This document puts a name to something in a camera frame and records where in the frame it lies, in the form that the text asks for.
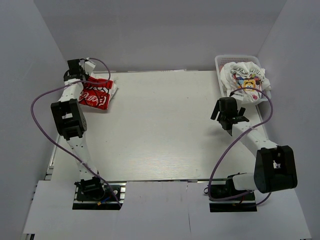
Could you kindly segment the white t-shirt red print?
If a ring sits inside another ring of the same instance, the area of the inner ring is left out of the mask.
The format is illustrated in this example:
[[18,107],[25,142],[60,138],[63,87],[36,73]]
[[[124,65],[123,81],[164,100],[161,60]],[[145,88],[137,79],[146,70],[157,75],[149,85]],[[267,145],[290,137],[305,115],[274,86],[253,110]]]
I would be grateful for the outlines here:
[[118,90],[116,83],[113,80],[92,76],[87,81],[83,84],[79,103],[99,110],[107,110],[112,97]]

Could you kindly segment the white t-shirt colourful cartoon print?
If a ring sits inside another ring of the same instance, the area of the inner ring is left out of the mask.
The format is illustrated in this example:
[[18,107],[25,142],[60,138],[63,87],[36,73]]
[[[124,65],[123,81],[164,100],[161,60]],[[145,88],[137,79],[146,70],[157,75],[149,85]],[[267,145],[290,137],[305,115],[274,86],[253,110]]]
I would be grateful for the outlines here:
[[233,97],[241,104],[257,105],[266,98],[261,92],[271,90],[265,69],[252,61],[226,63],[220,70],[220,81],[227,97],[239,89]]

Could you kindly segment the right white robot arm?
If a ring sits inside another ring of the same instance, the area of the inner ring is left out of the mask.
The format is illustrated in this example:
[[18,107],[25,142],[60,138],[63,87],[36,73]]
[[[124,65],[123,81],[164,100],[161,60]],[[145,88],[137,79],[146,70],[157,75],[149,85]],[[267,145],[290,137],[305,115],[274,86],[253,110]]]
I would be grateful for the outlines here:
[[234,142],[241,142],[255,157],[253,172],[228,176],[223,192],[236,200],[249,191],[266,194],[296,188],[298,177],[293,149],[267,139],[244,113],[245,108],[238,108],[233,97],[222,97],[211,115]]

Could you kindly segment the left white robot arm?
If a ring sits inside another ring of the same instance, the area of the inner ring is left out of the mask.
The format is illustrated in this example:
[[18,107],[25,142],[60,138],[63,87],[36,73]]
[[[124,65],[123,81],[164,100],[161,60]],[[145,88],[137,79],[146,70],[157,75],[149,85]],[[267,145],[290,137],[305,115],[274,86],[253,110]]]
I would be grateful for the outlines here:
[[86,135],[87,121],[81,109],[79,98],[84,89],[82,81],[88,79],[81,59],[67,61],[68,70],[63,75],[65,89],[57,102],[51,104],[56,129],[68,143],[71,153],[76,156],[79,181],[78,190],[86,197],[99,200],[105,196],[106,187],[98,178],[88,150]]

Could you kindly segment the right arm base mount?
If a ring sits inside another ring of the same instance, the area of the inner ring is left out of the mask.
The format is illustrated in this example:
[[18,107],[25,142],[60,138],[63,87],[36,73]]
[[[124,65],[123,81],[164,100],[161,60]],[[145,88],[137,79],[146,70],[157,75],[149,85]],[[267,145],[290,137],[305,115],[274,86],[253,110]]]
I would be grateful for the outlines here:
[[215,201],[209,200],[211,213],[245,213],[256,212],[256,198],[253,192],[235,190],[226,184],[213,184],[210,186],[210,195]]

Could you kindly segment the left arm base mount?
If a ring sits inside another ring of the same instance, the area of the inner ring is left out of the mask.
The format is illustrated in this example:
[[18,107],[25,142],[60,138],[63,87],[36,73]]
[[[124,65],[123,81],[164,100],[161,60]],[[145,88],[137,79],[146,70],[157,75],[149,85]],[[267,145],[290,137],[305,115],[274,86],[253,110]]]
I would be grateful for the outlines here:
[[85,194],[80,189],[80,183],[76,182],[76,189],[74,194],[73,210],[90,210],[90,211],[118,211],[121,207],[118,205],[117,200],[113,196],[116,195],[120,204],[124,203],[126,183],[125,182],[113,182],[110,184],[113,193],[109,186],[103,184],[102,191],[97,193],[97,196],[90,196]]

